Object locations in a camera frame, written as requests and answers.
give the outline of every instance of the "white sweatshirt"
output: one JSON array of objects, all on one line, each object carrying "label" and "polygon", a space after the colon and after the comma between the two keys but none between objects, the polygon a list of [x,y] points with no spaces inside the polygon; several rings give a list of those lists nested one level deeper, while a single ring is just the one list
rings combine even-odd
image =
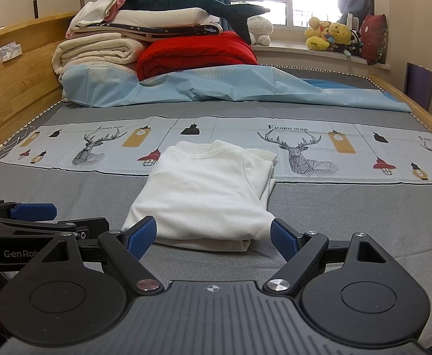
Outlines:
[{"label": "white sweatshirt", "polygon": [[277,155],[216,140],[168,147],[130,207],[122,227],[157,222],[157,243],[208,251],[246,251],[269,239],[267,200]]}]

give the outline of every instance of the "red blanket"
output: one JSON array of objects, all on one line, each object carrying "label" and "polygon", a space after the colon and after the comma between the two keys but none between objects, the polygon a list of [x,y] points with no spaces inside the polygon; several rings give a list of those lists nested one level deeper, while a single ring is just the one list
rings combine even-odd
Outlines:
[{"label": "red blanket", "polygon": [[178,70],[235,64],[258,65],[250,45],[234,32],[175,37],[156,41],[141,54],[137,77],[142,81]]}]

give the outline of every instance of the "wooden bed frame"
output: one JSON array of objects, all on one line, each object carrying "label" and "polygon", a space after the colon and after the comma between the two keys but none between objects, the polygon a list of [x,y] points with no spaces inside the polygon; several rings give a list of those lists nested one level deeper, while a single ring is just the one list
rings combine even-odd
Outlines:
[{"label": "wooden bed frame", "polygon": [[[51,60],[75,14],[56,14],[0,30],[0,47],[16,41],[23,52],[0,65],[0,145],[61,100],[61,86]],[[406,102],[413,115],[432,132],[432,116],[427,111],[386,81],[374,75],[369,78]]]}]

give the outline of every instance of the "dark red pillow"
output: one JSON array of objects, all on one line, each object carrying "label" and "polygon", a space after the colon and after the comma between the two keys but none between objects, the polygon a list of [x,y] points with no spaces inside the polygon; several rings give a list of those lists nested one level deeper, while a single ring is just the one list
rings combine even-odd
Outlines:
[{"label": "dark red pillow", "polygon": [[368,65],[377,64],[386,50],[388,37],[386,15],[366,16],[361,25],[361,57],[367,60]]},{"label": "dark red pillow", "polygon": [[141,54],[136,71],[142,81],[178,70],[236,64],[258,65],[250,45],[234,32],[223,32],[156,41]]}]

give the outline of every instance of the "blue gripper pad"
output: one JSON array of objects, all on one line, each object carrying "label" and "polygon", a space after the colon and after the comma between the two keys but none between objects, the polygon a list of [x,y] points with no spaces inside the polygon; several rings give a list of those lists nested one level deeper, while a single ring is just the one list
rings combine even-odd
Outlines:
[{"label": "blue gripper pad", "polygon": [[43,222],[56,218],[56,207],[51,203],[17,204],[10,210],[10,218],[24,222]]},{"label": "blue gripper pad", "polygon": [[293,258],[295,253],[300,250],[296,237],[290,234],[276,219],[270,226],[270,240],[286,261]]},{"label": "blue gripper pad", "polygon": [[146,216],[132,228],[124,232],[127,243],[124,244],[134,258],[140,260],[157,237],[157,222],[151,216]]}]

